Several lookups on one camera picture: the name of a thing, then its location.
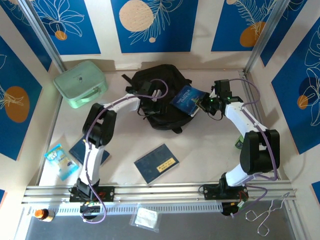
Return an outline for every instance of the white floor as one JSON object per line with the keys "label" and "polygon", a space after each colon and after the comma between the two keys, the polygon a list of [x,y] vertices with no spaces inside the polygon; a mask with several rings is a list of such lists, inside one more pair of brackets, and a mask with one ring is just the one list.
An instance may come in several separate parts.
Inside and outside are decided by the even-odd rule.
{"label": "white floor", "polygon": [[[134,71],[117,71],[106,73],[108,91],[95,102],[108,103],[126,94],[129,84],[121,77],[125,73],[129,77]],[[233,71],[214,70],[182,70],[185,78],[192,80],[192,86],[210,92],[215,80],[238,78],[239,73]],[[234,96],[247,101],[241,81],[230,83]],[[50,147],[62,144],[66,151],[83,136],[82,127],[92,104],[78,109],[71,108],[62,101]],[[192,183],[218,181],[224,172],[239,163],[240,151],[235,142],[240,133],[233,123],[224,118],[214,121],[203,111],[187,125],[182,127],[183,133],[159,131],[151,128],[147,120],[143,120],[136,112],[118,115],[114,136],[106,146],[110,153],[108,160],[100,167],[101,184],[144,184],[145,181],[134,165],[134,161],[150,150],[165,143],[180,161],[180,164],[154,183]],[[61,181],[48,162],[45,163],[40,186],[74,185],[80,174],[77,172]]]}

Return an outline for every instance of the beige circle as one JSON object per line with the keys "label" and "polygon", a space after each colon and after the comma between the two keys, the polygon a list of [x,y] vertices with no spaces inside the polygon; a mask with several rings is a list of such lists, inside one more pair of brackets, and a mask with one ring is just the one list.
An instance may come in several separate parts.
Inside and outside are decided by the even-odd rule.
{"label": "beige circle", "polygon": [[155,39],[154,37],[150,37],[150,38],[149,38],[149,42],[153,44],[153,43],[156,42],[156,39]]}
{"label": "beige circle", "polygon": [[141,0],[130,0],[120,9],[120,22],[131,32],[146,30],[154,22],[151,8]]}
{"label": "beige circle", "polygon": [[8,0],[9,2],[18,5],[18,0]]}
{"label": "beige circle", "polygon": [[227,4],[232,5],[235,4],[238,0],[225,0]]}

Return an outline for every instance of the black backpack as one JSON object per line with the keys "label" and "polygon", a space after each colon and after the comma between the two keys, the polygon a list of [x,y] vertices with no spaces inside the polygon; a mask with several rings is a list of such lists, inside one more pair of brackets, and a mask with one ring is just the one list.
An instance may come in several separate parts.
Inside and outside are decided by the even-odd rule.
{"label": "black backpack", "polygon": [[[190,86],[190,83],[192,82],[189,79],[185,79],[174,65],[162,64],[141,70],[136,72],[132,79],[125,74],[122,75],[122,77],[131,84],[131,87],[125,89],[128,93],[132,93],[133,91],[138,92],[145,82],[150,82],[153,79],[161,79],[168,85],[167,95],[156,101],[158,105],[162,106],[161,112],[150,114],[150,112],[153,111],[151,109],[152,107],[148,107],[146,103],[151,102],[151,100],[143,97],[141,98],[138,113],[142,109],[144,116],[148,119],[154,129],[172,130],[176,134],[180,134],[182,133],[181,127],[193,119],[193,117],[170,104],[171,100],[180,92],[180,90],[185,85]],[[166,91],[164,84],[160,81],[153,81],[153,83],[154,82],[156,82],[156,88],[160,89],[162,94],[164,94]]]}

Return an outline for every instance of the orange circle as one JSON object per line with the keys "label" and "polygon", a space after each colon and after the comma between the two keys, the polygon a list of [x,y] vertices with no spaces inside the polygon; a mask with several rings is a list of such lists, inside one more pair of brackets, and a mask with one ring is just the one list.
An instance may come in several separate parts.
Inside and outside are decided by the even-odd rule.
{"label": "orange circle", "polygon": [[297,104],[300,109],[306,109],[306,107],[308,106],[308,98],[305,95],[301,95],[298,98]]}
{"label": "orange circle", "polygon": [[30,101],[27,92],[19,86],[12,86],[4,94],[7,116],[16,123],[23,123],[29,113]]}
{"label": "orange circle", "polygon": [[34,216],[37,219],[42,218],[44,215],[45,215],[45,211],[43,211],[42,209],[39,209],[39,210],[35,211],[35,213],[34,213]]}
{"label": "orange circle", "polygon": [[58,31],[55,32],[54,35],[55,35],[55,37],[56,37],[57,39],[59,39],[59,40],[61,40],[61,41],[64,41],[64,40],[67,39],[67,34],[66,34],[64,31],[58,30]]}
{"label": "orange circle", "polygon": [[240,44],[245,48],[254,47],[257,40],[265,27],[264,21],[259,21],[255,25],[248,26],[240,36]]}

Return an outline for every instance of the small plastic packet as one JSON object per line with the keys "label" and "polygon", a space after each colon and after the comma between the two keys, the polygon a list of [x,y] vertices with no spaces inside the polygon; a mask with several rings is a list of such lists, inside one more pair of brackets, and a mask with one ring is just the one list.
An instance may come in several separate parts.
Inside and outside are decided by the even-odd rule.
{"label": "small plastic packet", "polygon": [[71,174],[73,174],[79,166],[70,159],[65,150],[62,148],[61,144],[58,144],[53,149],[48,151],[44,157],[57,169],[57,175],[59,178],[64,181]]}
{"label": "small plastic packet", "polygon": [[161,214],[140,204],[132,214],[130,225],[159,233]]}

